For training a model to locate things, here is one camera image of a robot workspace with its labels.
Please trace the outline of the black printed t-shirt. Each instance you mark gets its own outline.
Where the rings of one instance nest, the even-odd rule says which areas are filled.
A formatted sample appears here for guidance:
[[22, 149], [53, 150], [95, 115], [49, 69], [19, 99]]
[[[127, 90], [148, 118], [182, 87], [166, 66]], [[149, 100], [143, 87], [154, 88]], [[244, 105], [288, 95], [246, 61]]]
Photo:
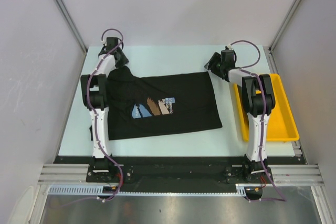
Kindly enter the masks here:
[[109, 140], [220, 129], [208, 72], [136, 77], [127, 66], [107, 77]]

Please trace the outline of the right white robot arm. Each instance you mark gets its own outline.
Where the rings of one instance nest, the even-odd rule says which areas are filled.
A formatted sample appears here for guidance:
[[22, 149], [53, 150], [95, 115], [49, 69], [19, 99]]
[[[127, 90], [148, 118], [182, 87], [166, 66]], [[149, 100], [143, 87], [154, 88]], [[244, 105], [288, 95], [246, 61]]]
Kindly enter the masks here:
[[266, 135], [268, 121], [276, 105], [269, 74], [256, 74], [236, 67], [236, 53], [226, 48], [215, 52], [204, 68], [240, 87], [240, 100], [248, 118], [248, 147], [242, 164], [242, 177], [254, 183], [267, 175]]

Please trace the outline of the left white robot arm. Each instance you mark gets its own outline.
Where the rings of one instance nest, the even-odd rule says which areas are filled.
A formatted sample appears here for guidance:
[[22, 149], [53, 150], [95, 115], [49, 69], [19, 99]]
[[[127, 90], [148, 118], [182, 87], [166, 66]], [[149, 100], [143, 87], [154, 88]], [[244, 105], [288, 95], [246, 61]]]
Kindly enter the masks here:
[[122, 51], [122, 39], [108, 37], [102, 41], [103, 46], [98, 54], [97, 65], [91, 74], [83, 74], [80, 77], [83, 104], [91, 116], [93, 153], [86, 178], [89, 183], [109, 183], [120, 177], [118, 166], [108, 150], [107, 77], [112, 70], [123, 67], [129, 61]]

